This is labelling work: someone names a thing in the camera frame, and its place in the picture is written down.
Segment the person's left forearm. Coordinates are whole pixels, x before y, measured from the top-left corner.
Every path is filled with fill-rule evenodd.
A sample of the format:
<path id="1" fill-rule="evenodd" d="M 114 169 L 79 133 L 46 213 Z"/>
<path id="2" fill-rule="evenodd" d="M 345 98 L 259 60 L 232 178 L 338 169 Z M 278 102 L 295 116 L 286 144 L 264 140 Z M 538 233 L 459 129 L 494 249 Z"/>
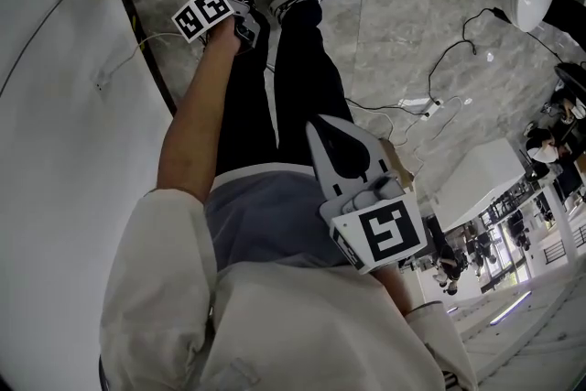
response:
<path id="1" fill-rule="evenodd" d="M 159 190 L 181 190 L 205 202 L 215 178 L 226 90 L 240 40 L 230 16 L 212 30 L 193 79 L 165 135 Z"/>

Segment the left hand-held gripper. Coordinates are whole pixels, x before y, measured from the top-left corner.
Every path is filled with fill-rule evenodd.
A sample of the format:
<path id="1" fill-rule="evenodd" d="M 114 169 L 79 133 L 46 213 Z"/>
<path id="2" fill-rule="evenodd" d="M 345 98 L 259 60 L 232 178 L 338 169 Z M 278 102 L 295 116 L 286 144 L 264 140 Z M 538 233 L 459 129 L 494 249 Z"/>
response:
<path id="1" fill-rule="evenodd" d="M 251 11 L 252 6 L 240 0 L 189 0 L 172 21 L 188 43 L 198 39 L 206 44 L 209 31 L 232 16 L 240 50 L 248 51 L 255 48 L 261 30 Z"/>

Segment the person's black trousers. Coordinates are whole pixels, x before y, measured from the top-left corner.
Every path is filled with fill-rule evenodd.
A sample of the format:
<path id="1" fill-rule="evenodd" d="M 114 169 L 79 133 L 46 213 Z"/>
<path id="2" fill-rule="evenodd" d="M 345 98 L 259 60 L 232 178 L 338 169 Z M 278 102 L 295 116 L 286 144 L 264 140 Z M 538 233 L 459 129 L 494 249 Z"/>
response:
<path id="1" fill-rule="evenodd" d="M 217 174 L 267 163 L 312 163 L 306 124 L 318 114 L 351 121 L 342 79 L 327 54 L 315 0 L 294 5 L 281 24 L 274 72 L 276 110 L 265 88 L 270 26 L 260 26 L 255 49 L 235 57 L 227 86 L 217 153 Z"/>

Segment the person's white t-shirt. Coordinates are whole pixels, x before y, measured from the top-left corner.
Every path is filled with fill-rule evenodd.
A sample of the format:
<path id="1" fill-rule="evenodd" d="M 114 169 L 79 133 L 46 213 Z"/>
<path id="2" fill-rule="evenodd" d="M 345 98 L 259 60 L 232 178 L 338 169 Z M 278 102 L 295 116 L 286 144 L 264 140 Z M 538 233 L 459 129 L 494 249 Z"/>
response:
<path id="1" fill-rule="evenodd" d="M 218 271 L 202 204 L 156 190 L 118 245 L 100 323 L 111 391 L 477 391 L 439 302 L 406 316 L 348 266 Z"/>

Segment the person's right forearm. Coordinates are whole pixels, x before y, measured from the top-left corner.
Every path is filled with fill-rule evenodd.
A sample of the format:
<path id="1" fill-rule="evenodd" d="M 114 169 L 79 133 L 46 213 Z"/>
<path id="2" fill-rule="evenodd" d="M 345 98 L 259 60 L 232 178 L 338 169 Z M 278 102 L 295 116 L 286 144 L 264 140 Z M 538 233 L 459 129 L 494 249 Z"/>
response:
<path id="1" fill-rule="evenodd" d="M 399 312 L 406 316 L 413 309 L 413 301 L 397 266 L 384 266 L 372 276 L 383 285 Z"/>

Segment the white wall plug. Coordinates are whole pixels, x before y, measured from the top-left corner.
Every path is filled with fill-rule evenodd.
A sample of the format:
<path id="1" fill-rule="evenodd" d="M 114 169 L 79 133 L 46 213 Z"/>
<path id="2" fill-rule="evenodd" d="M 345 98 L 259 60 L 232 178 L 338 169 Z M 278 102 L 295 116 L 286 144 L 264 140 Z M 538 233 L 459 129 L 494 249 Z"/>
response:
<path id="1" fill-rule="evenodd" d="M 97 92 L 104 92 L 108 88 L 111 79 L 112 73 L 110 71 L 99 69 L 92 76 L 92 87 Z"/>

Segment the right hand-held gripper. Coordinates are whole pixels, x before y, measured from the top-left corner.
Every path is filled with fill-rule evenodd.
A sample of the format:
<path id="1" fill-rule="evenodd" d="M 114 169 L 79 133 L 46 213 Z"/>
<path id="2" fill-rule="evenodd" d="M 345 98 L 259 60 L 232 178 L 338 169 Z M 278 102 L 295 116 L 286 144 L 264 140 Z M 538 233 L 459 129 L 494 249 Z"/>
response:
<path id="1" fill-rule="evenodd" d="M 353 122 L 318 114 L 306 125 L 320 216 L 332 241 L 361 274 L 394 265 L 428 246 L 414 193 L 405 190 L 380 140 Z M 342 194 L 342 189 L 356 189 Z"/>

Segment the person's grey inner shirt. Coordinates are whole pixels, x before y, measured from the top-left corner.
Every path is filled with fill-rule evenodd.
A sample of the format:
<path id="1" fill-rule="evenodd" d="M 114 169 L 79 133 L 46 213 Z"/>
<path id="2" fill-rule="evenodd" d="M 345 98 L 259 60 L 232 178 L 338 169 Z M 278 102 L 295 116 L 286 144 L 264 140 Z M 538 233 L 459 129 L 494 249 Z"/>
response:
<path id="1" fill-rule="evenodd" d="M 323 202 L 308 166 L 265 163 L 217 176 L 204 204 L 217 268 L 241 262 L 347 266 L 319 215 Z"/>

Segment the white rectangular pedestal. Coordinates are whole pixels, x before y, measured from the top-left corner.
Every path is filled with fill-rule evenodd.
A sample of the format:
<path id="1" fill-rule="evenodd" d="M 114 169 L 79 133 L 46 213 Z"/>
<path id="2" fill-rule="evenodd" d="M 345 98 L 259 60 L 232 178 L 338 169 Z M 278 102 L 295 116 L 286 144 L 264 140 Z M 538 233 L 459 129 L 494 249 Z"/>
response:
<path id="1" fill-rule="evenodd" d="M 524 175 L 507 139 L 473 148 L 430 199 L 440 229 L 448 232 L 472 220 Z"/>

